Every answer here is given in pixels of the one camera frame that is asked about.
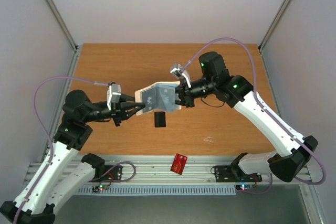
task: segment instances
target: white wall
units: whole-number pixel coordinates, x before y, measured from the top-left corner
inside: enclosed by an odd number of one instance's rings
[[[230,36],[259,44],[283,0],[54,0],[77,44],[197,43]]]
[[[44,0],[0,0],[0,8],[1,205],[17,196],[29,163],[45,146],[33,114],[34,88],[46,77],[65,74],[72,50]],[[46,125],[60,85],[49,84],[38,97]],[[0,223],[5,223],[2,215]]]
[[[319,141],[328,173],[316,191],[328,223],[336,220],[335,13],[334,0],[293,0],[264,51],[282,117]],[[319,167],[309,168],[317,181]]]

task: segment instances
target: red card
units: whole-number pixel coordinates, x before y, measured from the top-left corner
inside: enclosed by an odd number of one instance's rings
[[[172,168],[170,168],[170,170],[172,172],[182,175],[185,163],[187,163],[187,159],[188,157],[186,156],[176,154]]]

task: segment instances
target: red object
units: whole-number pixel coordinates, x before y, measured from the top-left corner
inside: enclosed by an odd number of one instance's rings
[[[177,153],[172,168],[170,168],[170,170],[172,172],[182,175],[185,163],[187,163],[187,159],[188,157]]]

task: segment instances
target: wood surface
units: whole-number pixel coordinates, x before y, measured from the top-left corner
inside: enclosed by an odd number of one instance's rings
[[[158,81],[176,81],[169,73],[173,63],[186,64],[202,44],[84,44],[76,77],[116,82],[122,93],[134,92]],[[258,92],[275,109],[264,65],[257,45],[248,45],[257,69]],[[231,75],[253,82],[251,65],[238,45],[215,44],[204,52],[216,51],[224,58]],[[202,76],[196,59],[188,68],[192,80]],[[106,88],[74,81],[71,89],[82,89],[92,102],[106,100]],[[205,99],[219,102],[213,95]],[[120,127],[90,123],[93,133],[81,152],[130,155],[238,155],[262,153],[274,148],[244,116],[228,105],[212,108],[195,101],[194,108],[166,114],[166,128],[154,127],[154,113],[133,116]]]

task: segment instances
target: black cable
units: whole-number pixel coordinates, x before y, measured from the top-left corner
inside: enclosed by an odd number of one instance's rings
[[[225,102],[223,102],[223,104],[220,105],[220,106],[213,106],[213,105],[210,105],[210,104],[206,103],[206,102],[203,100],[203,97],[201,97],[201,101],[202,101],[204,104],[206,104],[206,105],[208,105],[208,106],[210,106],[210,107],[214,107],[214,108],[220,108],[220,107],[223,107],[224,104],[225,104]]]

